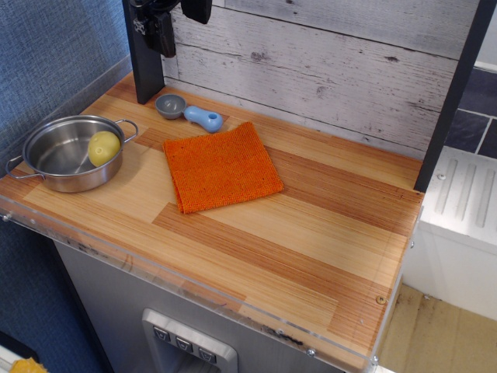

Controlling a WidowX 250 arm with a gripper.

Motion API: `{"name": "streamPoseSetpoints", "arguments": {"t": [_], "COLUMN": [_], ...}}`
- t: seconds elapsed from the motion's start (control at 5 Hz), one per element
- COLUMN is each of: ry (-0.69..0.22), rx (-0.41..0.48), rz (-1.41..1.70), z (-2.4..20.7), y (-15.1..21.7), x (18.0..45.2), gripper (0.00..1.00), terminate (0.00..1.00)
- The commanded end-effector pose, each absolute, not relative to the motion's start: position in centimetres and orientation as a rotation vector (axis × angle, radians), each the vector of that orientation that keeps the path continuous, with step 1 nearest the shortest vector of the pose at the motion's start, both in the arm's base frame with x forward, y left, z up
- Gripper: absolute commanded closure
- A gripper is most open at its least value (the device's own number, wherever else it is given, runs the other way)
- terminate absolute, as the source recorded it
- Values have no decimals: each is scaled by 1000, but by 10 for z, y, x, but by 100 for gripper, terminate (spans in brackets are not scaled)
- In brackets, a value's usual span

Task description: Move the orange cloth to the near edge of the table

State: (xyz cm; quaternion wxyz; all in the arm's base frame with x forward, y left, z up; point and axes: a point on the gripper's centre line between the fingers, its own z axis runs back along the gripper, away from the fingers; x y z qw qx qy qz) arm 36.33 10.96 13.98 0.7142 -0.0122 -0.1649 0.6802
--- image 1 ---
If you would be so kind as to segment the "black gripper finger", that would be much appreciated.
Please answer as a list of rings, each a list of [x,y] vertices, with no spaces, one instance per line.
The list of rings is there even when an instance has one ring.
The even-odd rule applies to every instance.
[[[212,4],[212,0],[182,0],[181,9],[184,16],[205,25],[210,19]]]
[[[149,49],[158,52],[165,58],[176,55],[176,46],[169,12],[137,16],[134,19],[134,30],[140,34]]]

